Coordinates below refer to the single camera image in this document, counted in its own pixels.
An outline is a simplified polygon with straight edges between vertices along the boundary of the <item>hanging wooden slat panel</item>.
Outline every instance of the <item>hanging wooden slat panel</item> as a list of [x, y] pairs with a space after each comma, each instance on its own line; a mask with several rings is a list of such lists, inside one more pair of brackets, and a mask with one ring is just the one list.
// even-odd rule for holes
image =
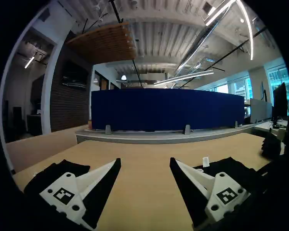
[[92, 64], [101, 64], [136, 57], [133, 39], [124, 28], [128, 22], [108, 25], [71, 39], [66, 44]]

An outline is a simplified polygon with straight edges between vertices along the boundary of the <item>computer monitor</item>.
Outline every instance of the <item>computer monitor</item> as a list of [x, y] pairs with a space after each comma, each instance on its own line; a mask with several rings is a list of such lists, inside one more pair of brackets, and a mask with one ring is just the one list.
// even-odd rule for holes
[[288, 101], [286, 85], [282, 83], [278, 88], [273, 91], [274, 107], [273, 107], [273, 127], [277, 126], [278, 117], [287, 116]]

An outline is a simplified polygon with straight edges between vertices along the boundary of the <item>gray partition base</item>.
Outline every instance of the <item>gray partition base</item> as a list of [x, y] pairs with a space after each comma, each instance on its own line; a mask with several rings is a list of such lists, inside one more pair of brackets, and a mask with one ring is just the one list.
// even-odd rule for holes
[[160, 132], [113, 132], [106, 135], [105, 131], [82, 130], [77, 131], [77, 143], [86, 140], [103, 141], [124, 144], [179, 144], [197, 141], [206, 141], [239, 133], [251, 133], [257, 124], [248, 124], [237, 128], [223, 128], [211, 130], [197, 130], [190, 134], [182, 134], [182, 131]]

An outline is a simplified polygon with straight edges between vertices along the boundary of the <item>wooden desk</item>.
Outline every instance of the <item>wooden desk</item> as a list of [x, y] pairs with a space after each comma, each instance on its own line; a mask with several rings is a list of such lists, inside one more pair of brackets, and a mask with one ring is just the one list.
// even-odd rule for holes
[[95, 169], [121, 158], [121, 170], [97, 223], [99, 230], [192, 230], [192, 220], [169, 168], [170, 157], [190, 166], [232, 157], [255, 170], [266, 165], [263, 138], [240, 133], [220, 139], [184, 144], [118, 144], [84, 141], [16, 175], [21, 190], [52, 163], [63, 159]]

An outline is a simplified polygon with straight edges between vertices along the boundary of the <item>blue partition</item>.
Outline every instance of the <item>blue partition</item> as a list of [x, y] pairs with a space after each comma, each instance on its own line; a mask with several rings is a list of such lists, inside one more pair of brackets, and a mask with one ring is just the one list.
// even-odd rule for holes
[[163, 131], [234, 126], [244, 120], [239, 95], [183, 89], [121, 89], [91, 92], [93, 129]]

